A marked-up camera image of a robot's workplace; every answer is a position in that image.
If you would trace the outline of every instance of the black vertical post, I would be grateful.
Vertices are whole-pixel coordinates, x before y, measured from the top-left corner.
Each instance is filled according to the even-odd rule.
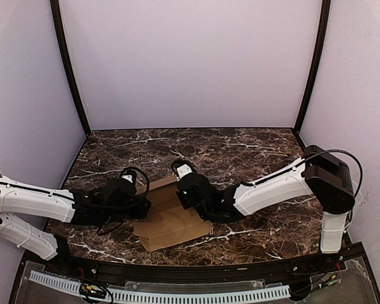
[[[82,100],[73,73],[72,62],[70,61],[68,46],[66,44],[65,32],[63,30],[62,16],[59,7],[59,0],[50,0],[53,16],[53,24],[55,26],[56,37],[58,39],[59,50],[62,57],[63,68],[65,69],[66,78],[68,79],[70,92],[72,93],[73,102],[77,110],[77,114],[82,124],[83,130],[88,136],[91,133],[89,122],[87,121],[86,113],[84,112]]]
[[[315,41],[314,53],[312,56],[310,73],[308,74],[307,84],[305,86],[303,100],[301,102],[300,110],[298,112],[296,124],[294,125],[293,132],[299,134],[301,127],[303,126],[304,118],[307,113],[308,104],[312,90],[315,84],[315,78],[317,77],[318,67],[321,59],[322,48],[324,47],[325,33],[327,30],[329,9],[331,8],[331,0],[322,0],[321,14],[318,25],[317,40]]]

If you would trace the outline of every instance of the open cardboard box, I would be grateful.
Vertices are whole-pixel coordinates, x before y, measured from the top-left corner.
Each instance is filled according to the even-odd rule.
[[[208,234],[212,223],[202,220],[196,210],[182,207],[177,195],[176,176],[152,182],[146,196],[152,203],[148,216],[134,222],[134,234],[148,251],[171,247]]]

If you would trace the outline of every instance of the white wall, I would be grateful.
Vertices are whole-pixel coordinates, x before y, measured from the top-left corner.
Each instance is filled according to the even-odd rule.
[[[380,0],[332,2],[302,138],[351,151],[363,163],[366,200],[350,234],[363,241],[380,287]]]
[[[321,0],[61,3],[92,129],[294,125]]]
[[[83,140],[49,1],[0,0],[1,172],[59,187]],[[42,226],[43,219],[29,219]],[[22,253],[0,239],[0,304],[8,302]]]

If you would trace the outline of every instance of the marble table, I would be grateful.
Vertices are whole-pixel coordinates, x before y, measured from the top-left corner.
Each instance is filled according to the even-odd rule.
[[[92,189],[128,166],[155,181],[185,158],[212,184],[225,188],[279,170],[302,155],[289,129],[152,129],[93,132],[65,188]],[[47,232],[68,239],[73,255],[143,265],[232,265],[292,258],[318,252],[322,207],[312,196],[265,208],[233,224],[214,224],[209,235],[147,252],[132,234],[132,222],[109,235],[96,227],[50,220]]]

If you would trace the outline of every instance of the perforated metal strip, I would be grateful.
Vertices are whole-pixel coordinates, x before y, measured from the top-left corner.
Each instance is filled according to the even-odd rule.
[[[79,295],[80,282],[68,280],[54,275],[31,271],[30,281],[47,286],[74,296]],[[289,286],[280,286],[251,291],[241,291],[237,293],[212,293],[212,294],[162,294],[162,293],[142,293],[126,291],[117,288],[109,288],[114,296],[114,303],[150,303],[150,304],[247,304],[263,301],[289,298]]]

